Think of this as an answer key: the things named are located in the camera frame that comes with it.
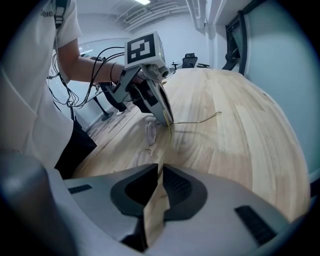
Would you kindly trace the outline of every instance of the shirt sleeve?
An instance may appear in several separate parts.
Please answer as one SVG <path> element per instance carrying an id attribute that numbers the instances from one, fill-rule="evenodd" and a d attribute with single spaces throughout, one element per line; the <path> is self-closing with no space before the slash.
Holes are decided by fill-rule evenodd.
<path id="1" fill-rule="evenodd" d="M 63 15 L 62 25 L 57 30 L 57 47 L 60 48 L 81 36 L 76 1 L 70 0 L 70 5 L 67 6 Z"/>

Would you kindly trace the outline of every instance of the wooden tabletop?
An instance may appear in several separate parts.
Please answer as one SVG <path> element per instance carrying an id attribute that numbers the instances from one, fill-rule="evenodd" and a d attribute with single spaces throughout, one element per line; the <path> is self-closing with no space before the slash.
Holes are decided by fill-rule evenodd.
<path id="1" fill-rule="evenodd" d="M 135 107 L 103 134 L 74 177 L 118 172 L 158 163 L 192 168 L 245 186 L 291 222 L 309 207 L 306 162 L 286 116 L 264 91 L 241 74 L 209 68 L 178 69 L 164 88 L 174 121 L 199 124 L 157 125 L 148 146 L 146 124 L 152 114 Z"/>

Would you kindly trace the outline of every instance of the black pants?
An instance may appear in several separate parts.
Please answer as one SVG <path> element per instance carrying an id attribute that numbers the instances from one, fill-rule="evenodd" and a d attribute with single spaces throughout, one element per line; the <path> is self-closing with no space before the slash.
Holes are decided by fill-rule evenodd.
<path id="1" fill-rule="evenodd" d="M 110 85 L 109 82 L 100 82 L 99 83 L 100 87 L 101 87 L 101 90 L 103 91 L 107 101 L 116 109 L 118 109 L 120 112 L 123 112 L 127 109 L 126 105 L 121 102 L 121 103 L 118 103 L 115 101 L 115 99 L 111 96 L 111 94 L 108 92 L 107 88 L 106 88 L 106 85 Z"/>
<path id="2" fill-rule="evenodd" d="M 74 121 L 71 138 L 64 148 L 58 163 L 55 165 L 61 177 L 70 179 L 78 165 L 96 148 L 96 143 L 82 130 L 81 125 Z"/>

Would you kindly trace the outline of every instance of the table leg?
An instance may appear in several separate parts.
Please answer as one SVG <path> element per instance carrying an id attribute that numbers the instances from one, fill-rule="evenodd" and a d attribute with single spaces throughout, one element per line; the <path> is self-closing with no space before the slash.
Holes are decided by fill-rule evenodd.
<path id="1" fill-rule="evenodd" d="M 101 118 L 102 121 L 108 120 L 110 117 L 112 117 L 114 113 L 113 112 L 108 113 L 107 111 L 105 111 L 104 108 L 100 105 L 97 97 L 94 97 L 93 100 L 98 104 L 98 106 L 103 112 L 103 117 Z"/>

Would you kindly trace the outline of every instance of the white shoe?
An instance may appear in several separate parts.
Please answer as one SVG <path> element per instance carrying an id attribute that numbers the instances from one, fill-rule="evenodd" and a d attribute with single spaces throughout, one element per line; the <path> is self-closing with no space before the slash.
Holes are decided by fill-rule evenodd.
<path id="1" fill-rule="evenodd" d="M 121 114 L 123 114 L 123 113 L 126 112 L 126 111 L 127 111 L 127 109 L 125 109 L 125 111 L 122 111 L 122 112 L 118 111 L 118 112 L 116 113 L 116 115 L 117 115 L 117 116 L 120 116 Z"/>

